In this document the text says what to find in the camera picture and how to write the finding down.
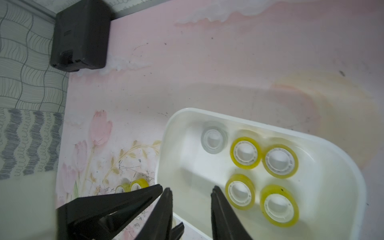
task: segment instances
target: yellow tape roll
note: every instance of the yellow tape roll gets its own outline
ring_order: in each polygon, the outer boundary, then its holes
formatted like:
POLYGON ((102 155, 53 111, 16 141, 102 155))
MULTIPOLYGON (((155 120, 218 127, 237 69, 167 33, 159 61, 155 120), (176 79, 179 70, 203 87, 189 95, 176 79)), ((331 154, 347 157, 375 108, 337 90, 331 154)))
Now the yellow tape roll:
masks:
POLYGON ((299 161, 292 149, 283 144, 275 144, 266 149, 263 165, 272 176, 285 179, 296 173, 299 161))
POLYGON ((299 220, 299 207, 292 194, 279 185, 268 185, 260 192, 260 208, 270 223, 278 227, 293 226, 299 220))
POLYGON ((131 185, 129 183, 123 183, 121 185, 118 185, 115 189, 115 193, 130 192, 130 191, 131 191, 131 185))
POLYGON ((148 182, 144 178, 140 178, 138 180, 135 180, 131 182, 131 191, 139 190, 145 187, 149 187, 148 182))
POLYGON ((234 140, 230 154, 233 163, 242 169, 256 167, 262 158, 260 145, 250 137, 234 140))
POLYGON ((237 209, 248 210, 255 204, 255 186, 243 174, 234 174, 225 185, 228 202, 237 209))

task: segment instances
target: white plastic tray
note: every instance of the white plastic tray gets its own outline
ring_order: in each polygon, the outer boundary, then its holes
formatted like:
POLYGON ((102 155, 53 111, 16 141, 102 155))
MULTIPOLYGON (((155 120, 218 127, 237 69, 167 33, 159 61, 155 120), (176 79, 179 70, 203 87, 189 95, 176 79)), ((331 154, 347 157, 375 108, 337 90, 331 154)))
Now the white plastic tray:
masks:
POLYGON ((254 239, 357 240, 365 210, 366 186, 354 161, 322 138, 210 111, 185 108, 168 121, 156 168, 156 183, 173 192, 173 213, 185 224, 212 238, 210 194, 223 191, 234 173, 247 175, 256 186, 256 203, 247 211, 234 211, 254 239), (228 143, 219 154, 201 145, 206 122, 224 126, 228 143), (271 176, 262 163, 252 170, 238 168, 230 146, 240 130, 263 138, 282 137, 295 144, 299 159, 296 174, 288 179, 271 176), (300 210, 299 222, 289 228, 272 225, 260 211, 260 190, 269 184, 287 188, 300 210))

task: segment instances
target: clear tape roll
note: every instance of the clear tape roll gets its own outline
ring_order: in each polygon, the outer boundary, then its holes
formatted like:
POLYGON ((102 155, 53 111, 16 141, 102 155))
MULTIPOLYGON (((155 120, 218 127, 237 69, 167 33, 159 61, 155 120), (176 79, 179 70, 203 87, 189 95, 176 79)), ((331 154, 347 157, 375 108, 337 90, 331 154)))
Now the clear tape roll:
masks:
POLYGON ((272 176, 285 179, 293 176, 299 168, 296 153, 284 144, 274 144, 265 150, 263 165, 272 176))
POLYGON ((149 187, 148 182, 144 178, 140 178, 138 180, 131 182, 130 190, 132 192, 132 191, 139 190, 139 189, 142 189, 145 187, 149 187))
POLYGON ((295 199, 279 185, 268 185, 261 190, 260 208, 265 218, 278 227, 291 227, 299 220, 295 199))
POLYGON ((259 164, 262 150, 254 139, 240 137, 233 141, 230 155, 233 163, 239 168, 252 169, 259 164))
POLYGON ((234 174, 225 185, 228 202, 237 209, 248 210, 255 204, 255 185, 243 174, 234 174))
POLYGON ((115 193, 123 193, 123 192, 130 192, 131 191, 131 185, 129 183, 123 183, 121 185, 118 185, 115 189, 115 193))
POLYGON ((208 127, 201 135, 201 145, 210 154, 220 153, 227 144, 227 135, 219 127, 208 127))

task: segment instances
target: gray patterned fabric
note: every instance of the gray patterned fabric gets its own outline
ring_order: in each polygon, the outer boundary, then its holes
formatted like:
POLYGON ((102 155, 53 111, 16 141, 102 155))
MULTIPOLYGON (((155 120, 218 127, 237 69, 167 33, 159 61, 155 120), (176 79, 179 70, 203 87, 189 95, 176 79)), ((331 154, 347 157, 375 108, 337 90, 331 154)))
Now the gray patterned fabric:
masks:
POLYGON ((0 108, 0 180, 57 170, 64 114, 0 108))
POLYGON ((49 65, 53 29, 0 0, 0 107, 64 112, 69 74, 49 65))
POLYGON ((0 180, 57 170, 68 73, 49 65, 53 28, 0 0, 0 180))

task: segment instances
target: pink tabletop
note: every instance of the pink tabletop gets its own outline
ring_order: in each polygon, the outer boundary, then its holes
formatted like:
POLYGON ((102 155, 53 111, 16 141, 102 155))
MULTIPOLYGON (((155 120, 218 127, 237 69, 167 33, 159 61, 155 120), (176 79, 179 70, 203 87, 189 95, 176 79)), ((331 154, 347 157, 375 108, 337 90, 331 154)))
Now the pink tabletop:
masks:
MULTIPOLYGON (((180 23, 208 4, 172 0, 112 21, 106 68, 70 75, 57 206, 125 181, 153 185, 169 117, 194 107, 344 149, 367 184, 361 239, 384 239, 383 2, 277 3, 180 23)), ((134 239, 152 209, 116 239, 134 239)), ((200 238, 186 227, 183 239, 200 238)))

